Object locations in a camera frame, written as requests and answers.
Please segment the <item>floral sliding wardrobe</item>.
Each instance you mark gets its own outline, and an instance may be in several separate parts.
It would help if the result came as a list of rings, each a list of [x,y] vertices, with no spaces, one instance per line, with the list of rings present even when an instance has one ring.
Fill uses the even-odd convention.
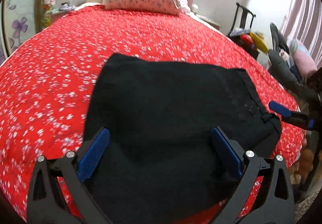
[[[40,32],[41,0],[1,1],[1,63]]]

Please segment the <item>red and yellow toy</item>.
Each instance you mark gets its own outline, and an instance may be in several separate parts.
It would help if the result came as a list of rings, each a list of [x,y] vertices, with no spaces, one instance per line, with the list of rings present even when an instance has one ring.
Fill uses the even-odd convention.
[[[250,32],[249,34],[243,34],[240,36],[241,40],[252,47],[253,49],[259,49],[261,52],[267,54],[268,46],[260,35],[255,32]]]

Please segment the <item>pink cushion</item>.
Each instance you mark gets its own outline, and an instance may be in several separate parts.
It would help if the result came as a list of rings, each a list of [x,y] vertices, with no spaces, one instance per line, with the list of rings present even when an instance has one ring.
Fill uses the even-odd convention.
[[[288,42],[290,54],[303,78],[312,76],[318,69],[308,49],[298,40]]]

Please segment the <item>bedside table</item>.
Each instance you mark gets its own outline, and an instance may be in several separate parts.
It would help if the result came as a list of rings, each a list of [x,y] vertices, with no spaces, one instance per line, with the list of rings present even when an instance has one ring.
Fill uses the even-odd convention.
[[[75,10],[76,7],[74,5],[69,5],[68,3],[62,4],[59,8],[55,8],[50,10],[49,16],[51,23],[54,23],[62,16],[68,14],[69,12]]]

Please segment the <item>red floral bedspread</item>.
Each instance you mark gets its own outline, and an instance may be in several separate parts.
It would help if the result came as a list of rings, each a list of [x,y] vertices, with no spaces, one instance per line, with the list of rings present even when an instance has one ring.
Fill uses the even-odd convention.
[[[22,219],[36,158],[80,147],[93,86],[113,53],[242,68],[264,105],[274,100],[298,107],[244,49],[189,15],[107,11],[100,5],[73,11],[1,65],[1,190]]]

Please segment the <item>black wooden chair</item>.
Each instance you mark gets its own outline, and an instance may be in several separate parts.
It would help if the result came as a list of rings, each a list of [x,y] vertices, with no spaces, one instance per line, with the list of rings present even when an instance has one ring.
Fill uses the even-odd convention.
[[[250,37],[250,32],[253,25],[253,20],[256,15],[247,7],[236,3],[236,11],[232,26],[227,34],[235,44],[242,47],[253,59],[257,59],[259,52],[255,47],[253,39]]]

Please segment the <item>black pants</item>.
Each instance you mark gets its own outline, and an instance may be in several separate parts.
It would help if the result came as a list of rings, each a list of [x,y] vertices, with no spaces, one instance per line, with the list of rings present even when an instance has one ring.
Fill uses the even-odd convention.
[[[113,223],[173,223],[208,209],[237,184],[211,135],[216,126],[263,157],[282,133],[243,69],[115,53],[85,121],[86,141],[101,128],[110,132],[87,188]]]

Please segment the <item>pink striped curtain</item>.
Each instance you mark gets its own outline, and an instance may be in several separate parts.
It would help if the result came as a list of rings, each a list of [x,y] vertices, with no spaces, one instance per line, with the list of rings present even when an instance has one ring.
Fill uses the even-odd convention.
[[[282,34],[299,40],[321,68],[321,0],[291,0]]]

